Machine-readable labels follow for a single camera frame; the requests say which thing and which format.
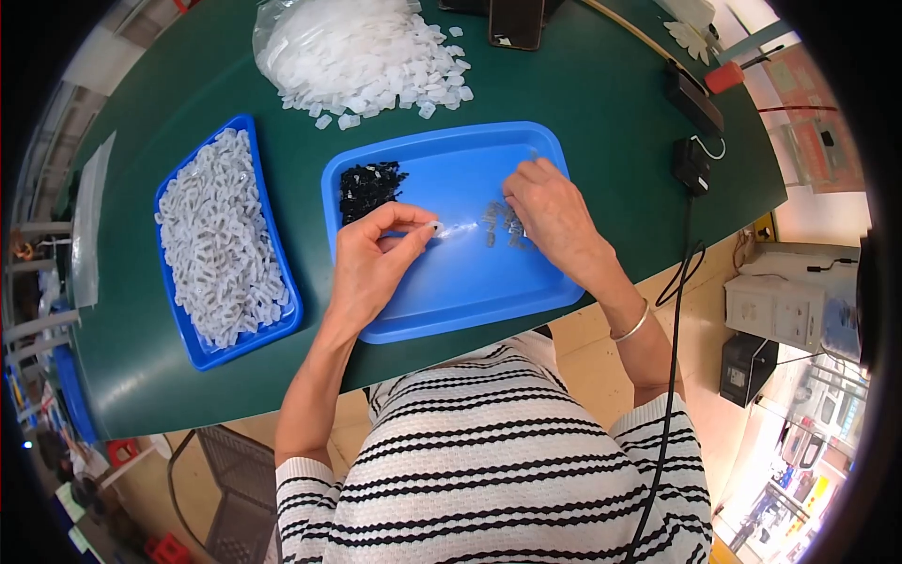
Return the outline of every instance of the hand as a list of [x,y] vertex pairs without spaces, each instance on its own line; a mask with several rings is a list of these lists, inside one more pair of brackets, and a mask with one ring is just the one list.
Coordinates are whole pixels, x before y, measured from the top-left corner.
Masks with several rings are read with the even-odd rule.
[[[401,277],[435,234],[433,227],[424,224],[436,219],[436,214],[423,208],[388,202],[338,231],[327,317],[343,333],[353,331],[355,337],[385,308]],[[407,235],[384,236],[389,231]]]
[[529,239],[574,282],[593,290],[614,249],[595,230],[583,195],[545,158],[521,162],[502,185]]

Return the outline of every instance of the floor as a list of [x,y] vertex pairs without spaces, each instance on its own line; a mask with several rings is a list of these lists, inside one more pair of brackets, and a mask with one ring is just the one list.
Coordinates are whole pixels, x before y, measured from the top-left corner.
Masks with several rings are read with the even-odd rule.
[[[735,245],[736,237],[730,236],[712,246],[704,264],[687,284],[677,351],[686,384],[686,401],[702,443],[702,458],[715,506],[732,471],[749,414],[717,394],[721,347],[733,334],[723,325],[723,284],[735,275],[732,265]],[[675,269],[653,276],[637,288],[653,303]],[[655,313],[665,330],[672,331],[673,303]],[[549,325],[554,333],[558,368],[570,392],[603,426],[610,426],[630,409],[632,385],[608,337],[610,329],[601,309],[594,304]],[[226,426],[272,446],[277,415],[266,413],[232,421]],[[328,445],[337,474],[345,473],[350,467],[369,429],[363,392],[340,396]],[[176,448],[185,435],[185,431],[174,432],[167,438]],[[174,467],[173,483],[186,522],[198,538],[205,539],[219,493],[196,440],[189,443]],[[192,549],[195,562],[209,561],[179,526],[167,490],[163,458],[147,457],[120,478],[116,486],[125,507],[147,532],[160,537],[172,531]]]

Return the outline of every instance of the striped sweater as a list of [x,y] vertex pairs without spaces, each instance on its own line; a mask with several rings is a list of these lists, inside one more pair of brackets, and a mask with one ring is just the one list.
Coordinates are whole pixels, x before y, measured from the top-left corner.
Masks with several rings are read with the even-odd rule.
[[[344,480],[308,458],[276,470],[284,561],[621,562],[666,399],[605,431],[534,332],[375,385],[373,430]],[[711,538],[700,447],[677,396],[636,561],[699,564]]]

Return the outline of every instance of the finger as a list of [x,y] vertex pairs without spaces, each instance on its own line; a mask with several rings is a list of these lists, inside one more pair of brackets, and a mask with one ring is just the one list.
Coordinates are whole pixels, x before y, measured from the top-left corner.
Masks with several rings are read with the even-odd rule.
[[532,182],[526,180],[526,177],[519,172],[514,172],[511,176],[504,179],[504,182],[502,183],[502,194],[504,196],[522,197],[530,186],[532,186]]
[[383,254],[388,253],[391,249],[395,248],[400,244],[401,241],[404,240],[404,237],[382,237],[376,241],[376,246],[379,247],[379,250],[382,251]]
[[508,196],[504,201],[513,208],[513,212],[517,214],[521,224],[523,224],[523,228],[529,233],[532,230],[532,220],[529,218],[529,214],[526,213],[526,209],[523,208],[523,204],[515,196]]
[[421,227],[416,231],[411,231],[386,253],[384,258],[395,264],[397,268],[406,271],[410,264],[417,260],[419,254],[426,248],[426,243],[435,233],[434,227]]
[[375,241],[382,236],[382,231],[395,223],[419,223],[435,221],[438,216],[419,206],[401,204],[400,202],[387,202],[368,213],[362,219],[355,221],[357,228],[364,236]]
[[544,184],[551,175],[533,161],[523,161],[517,165],[517,172],[534,184]]
[[564,176],[561,171],[557,169],[557,167],[545,157],[538,157],[536,159],[536,166],[545,171],[549,176]]
[[423,227],[423,224],[399,221],[398,223],[392,224],[388,229],[383,229],[382,236],[385,237],[389,232],[410,233],[411,231],[419,229],[420,227]]

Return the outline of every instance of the blue plastic tray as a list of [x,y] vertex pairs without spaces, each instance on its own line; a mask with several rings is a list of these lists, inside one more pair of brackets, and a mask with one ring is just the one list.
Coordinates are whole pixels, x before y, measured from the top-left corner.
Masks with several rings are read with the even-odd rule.
[[266,228],[270,232],[270,239],[272,240],[272,248],[275,249],[276,260],[279,262],[282,282],[284,282],[285,287],[288,288],[289,302],[281,307],[281,319],[269,327],[264,327],[261,324],[256,333],[241,333],[238,336],[238,342],[231,347],[216,348],[215,346],[208,345],[206,340],[201,337],[194,326],[191,325],[191,317],[185,309],[175,304],[175,282],[172,281],[172,269],[166,264],[163,255],[162,241],[160,240],[160,226],[154,222],[153,224],[156,227],[157,233],[157,246],[160,252],[160,267],[163,274],[163,285],[166,287],[166,293],[169,295],[172,317],[175,318],[175,324],[179,330],[181,342],[185,345],[185,350],[188,351],[188,358],[191,361],[191,364],[200,371],[209,370],[214,366],[219,366],[233,358],[249,353],[255,348],[262,347],[276,339],[290,335],[298,328],[300,319],[304,314],[304,307],[303,304],[301,304],[300,296],[298,295],[298,287],[291,277],[291,270],[288,267],[288,262],[285,260],[285,252],[282,251],[281,242],[279,241],[279,233],[276,231],[275,222],[272,220],[272,209],[270,208],[270,199],[266,195],[266,183],[263,181],[263,174],[261,172],[260,151],[257,149],[257,133],[253,129],[252,117],[247,114],[238,114],[217,129],[215,133],[210,135],[209,138],[201,143],[197,149],[192,151],[190,155],[185,157],[185,160],[172,171],[172,174],[166,177],[166,180],[164,180],[157,189],[157,193],[153,198],[153,212],[156,213],[160,211],[160,196],[166,191],[166,186],[169,184],[169,181],[174,179],[176,173],[184,168],[185,165],[198,154],[201,147],[213,143],[216,140],[215,137],[227,127],[231,127],[238,131],[246,129],[248,137],[250,138],[251,156],[253,158],[253,175],[257,179],[257,190],[260,192],[262,214],[263,218],[266,219]]
[[502,181],[535,154],[568,176],[564,152],[545,126],[532,122],[469,125],[374,143],[337,155],[323,171],[323,207],[332,261],[341,227],[341,173],[357,164],[398,161],[410,176],[399,201],[438,214],[436,237],[410,267],[385,310],[360,334],[367,343],[392,343],[475,327],[575,303],[583,289],[538,251],[508,246],[495,229],[486,244],[481,223],[489,202],[503,202]]
[[69,417],[72,419],[72,425],[81,436],[81,439],[88,444],[97,442],[97,433],[94,431],[94,425],[91,424],[91,416],[85,404],[85,398],[81,393],[81,384],[78,383],[78,369],[75,366],[75,357],[69,345],[58,345],[53,348],[53,360],[56,362],[57,374],[60,377],[60,386],[64,399],[66,400],[66,409],[69,411]]

